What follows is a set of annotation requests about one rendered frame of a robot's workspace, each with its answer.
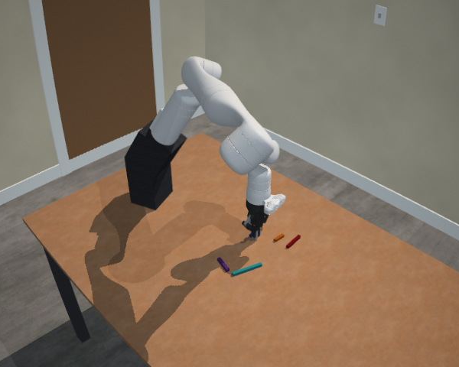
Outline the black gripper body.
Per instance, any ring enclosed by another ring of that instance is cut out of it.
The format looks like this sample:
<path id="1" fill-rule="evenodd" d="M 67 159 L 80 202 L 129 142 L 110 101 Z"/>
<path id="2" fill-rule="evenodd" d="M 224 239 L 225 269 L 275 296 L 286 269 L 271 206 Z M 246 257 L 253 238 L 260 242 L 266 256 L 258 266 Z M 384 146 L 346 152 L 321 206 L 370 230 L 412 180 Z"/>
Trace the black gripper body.
<path id="1" fill-rule="evenodd" d="M 256 222 L 256 217 L 258 214 L 261 216 L 261 219 L 262 219 L 262 213 L 264 213 L 264 205 L 260 205 L 260 206 L 253 205 L 246 200 L 246 207 L 248 209 L 247 217 L 251 215 L 250 219 L 252 222 Z"/>

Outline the dark red rod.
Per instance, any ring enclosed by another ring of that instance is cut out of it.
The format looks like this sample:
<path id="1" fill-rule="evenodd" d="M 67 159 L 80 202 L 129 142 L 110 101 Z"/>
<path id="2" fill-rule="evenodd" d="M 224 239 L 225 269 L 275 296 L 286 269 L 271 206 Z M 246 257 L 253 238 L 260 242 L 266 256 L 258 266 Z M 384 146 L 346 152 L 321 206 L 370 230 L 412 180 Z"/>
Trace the dark red rod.
<path id="1" fill-rule="evenodd" d="M 294 239 L 292 239 L 287 245 L 286 248 L 290 248 L 292 245 L 294 245 L 299 239 L 301 238 L 300 235 L 297 235 Z"/>

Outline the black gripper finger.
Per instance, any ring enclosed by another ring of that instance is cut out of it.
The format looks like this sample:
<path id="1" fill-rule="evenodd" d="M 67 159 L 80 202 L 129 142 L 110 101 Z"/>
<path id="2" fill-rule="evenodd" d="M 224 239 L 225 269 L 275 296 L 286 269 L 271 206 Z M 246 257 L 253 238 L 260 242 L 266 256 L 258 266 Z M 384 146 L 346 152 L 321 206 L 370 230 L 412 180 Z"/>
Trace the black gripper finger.
<path id="1" fill-rule="evenodd" d="M 247 218 L 246 221 L 242 221 L 242 224 L 249 230 L 251 231 L 251 236 L 254 238 L 254 239 L 257 239 L 258 238 L 258 229 L 259 227 L 257 227 L 258 225 L 260 225 L 260 219 L 261 219 L 261 216 L 258 214 L 257 217 L 256 217 L 256 223 L 252 222 L 251 219 L 250 219 L 251 215 L 249 215 L 249 217 Z M 251 221 L 251 222 L 250 222 Z"/>
<path id="2" fill-rule="evenodd" d="M 263 226 L 263 223 L 266 223 L 269 215 L 262 213 L 262 219 L 260 219 L 260 225 L 259 225 L 259 236 L 261 235 L 261 227 Z"/>

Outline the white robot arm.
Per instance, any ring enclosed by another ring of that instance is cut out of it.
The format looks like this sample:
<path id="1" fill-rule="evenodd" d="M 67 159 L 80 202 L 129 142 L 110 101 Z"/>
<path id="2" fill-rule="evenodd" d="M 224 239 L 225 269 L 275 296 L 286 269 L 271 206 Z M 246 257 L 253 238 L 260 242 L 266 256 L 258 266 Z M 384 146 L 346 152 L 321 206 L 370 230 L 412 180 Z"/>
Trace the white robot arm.
<path id="1" fill-rule="evenodd" d="M 149 127 L 151 134 L 160 144 L 172 145 L 199 106 L 212 123 L 238 127 L 221 143 L 220 156 L 237 174 L 248 174 L 247 201 L 264 205 L 264 213 L 270 215 L 285 202 L 285 195 L 271 195 L 272 172 L 264 165 L 277 161 L 278 143 L 272 141 L 232 89 L 220 81 L 221 74 L 218 63 L 201 57 L 186 59 L 181 69 L 185 85 L 179 85 L 159 110 Z"/>

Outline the purple rod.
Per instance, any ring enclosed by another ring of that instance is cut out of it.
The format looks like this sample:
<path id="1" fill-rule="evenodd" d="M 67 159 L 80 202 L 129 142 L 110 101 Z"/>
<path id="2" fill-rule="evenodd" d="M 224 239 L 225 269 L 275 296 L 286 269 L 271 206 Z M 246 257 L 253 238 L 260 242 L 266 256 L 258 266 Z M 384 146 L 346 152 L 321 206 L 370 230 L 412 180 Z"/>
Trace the purple rod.
<path id="1" fill-rule="evenodd" d="M 222 267 L 224 268 L 224 270 L 226 272 L 230 271 L 230 269 L 227 267 L 227 265 L 225 264 L 225 262 L 222 260 L 222 258 L 217 258 L 217 261 L 222 265 Z"/>

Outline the turquoise rod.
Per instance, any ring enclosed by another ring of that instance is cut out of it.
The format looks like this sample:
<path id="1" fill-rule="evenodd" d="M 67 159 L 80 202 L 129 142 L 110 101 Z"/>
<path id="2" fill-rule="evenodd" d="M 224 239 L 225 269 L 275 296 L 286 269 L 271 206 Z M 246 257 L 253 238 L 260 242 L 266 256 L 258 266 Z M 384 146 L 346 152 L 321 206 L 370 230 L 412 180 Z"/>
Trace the turquoise rod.
<path id="1" fill-rule="evenodd" d="M 261 262 L 260 262 L 260 263 L 257 263 L 257 264 L 254 264 L 254 265 L 251 265 L 251 266 L 249 266 L 249 267 L 242 268 L 242 269 L 239 269 L 239 270 L 237 270 L 237 271 L 234 271 L 234 272 L 232 272 L 232 275 L 233 275 L 233 276 L 236 276 L 236 275 L 238 275 L 238 274 L 242 274 L 242 273 L 245 273 L 245 272 L 247 272 L 247 271 L 251 271 L 251 270 L 256 269 L 256 268 L 259 268 L 259 267 L 262 267 L 262 263 L 261 263 Z"/>

